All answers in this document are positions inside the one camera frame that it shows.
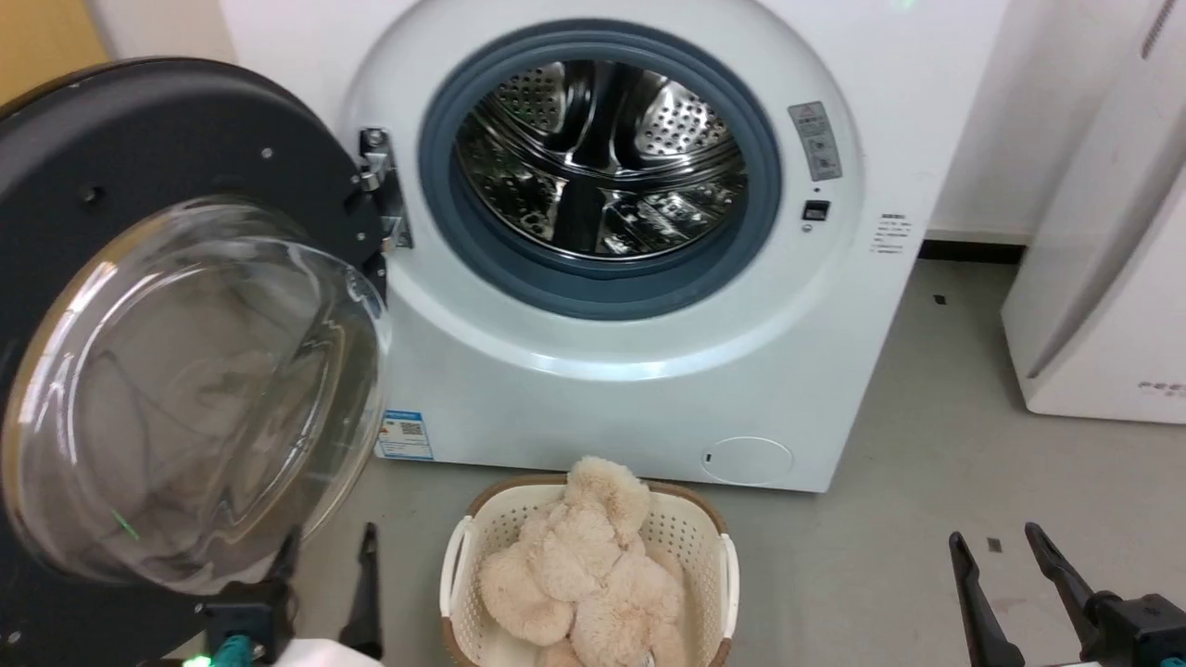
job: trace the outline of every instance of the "gray floor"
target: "gray floor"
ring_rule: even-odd
[[[1029,555],[1026,521],[1097,587],[1186,605],[1186,523],[1177,520],[1186,431],[1028,414],[997,317],[1012,275],[918,265],[831,491],[699,489],[725,514],[741,558],[731,665],[967,665],[954,529],[1029,665],[1071,661],[1078,646]],[[302,557],[301,633],[337,633],[362,526],[376,521],[387,663],[452,665],[436,612],[441,553],[468,502],[512,474],[372,462]],[[990,536],[1002,553],[988,552]]]

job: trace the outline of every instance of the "gray rubber seal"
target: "gray rubber seal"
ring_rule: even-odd
[[[728,123],[750,184],[726,224],[687,248],[635,262],[569,258],[495,218],[461,172],[454,141],[470,110],[511,76],[546,63],[614,61],[669,76]],[[425,198],[441,235],[495,287],[533,306],[585,319],[643,319],[723,287],[758,254],[783,190],[778,142],[750,90],[700,49],[648,27],[608,20],[544,24],[482,49],[452,72],[429,108],[420,144]]]

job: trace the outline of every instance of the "green light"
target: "green light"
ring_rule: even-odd
[[[120,522],[120,526],[123,526],[123,529],[127,531],[128,534],[132,535],[139,542],[140,541],[140,533],[136,533],[136,529],[133,528],[132,525],[128,523],[127,520],[123,519],[123,516],[121,516],[119,512],[115,512],[115,509],[111,509],[111,514],[115,515],[115,520]],[[196,667],[210,667],[210,666],[209,665],[197,665]]]

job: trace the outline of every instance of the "door hinge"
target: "door hinge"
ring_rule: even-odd
[[[365,160],[358,172],[362,188],[378,208],[383,235],[396,248],[414,248],[395,169],[391,134],[381,127],[364,127],[358,133],[358,154]]]

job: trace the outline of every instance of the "washing machine door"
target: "washing machine door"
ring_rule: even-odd
[[[361,188],[231,65],[117,63],[0,112],[0,662],[82,663],[79,631],[155,629],[98,663],[159,656],[184,596],[259,579],[345,497],[391,326]],[[172,595],[108,586],[146,583]]]

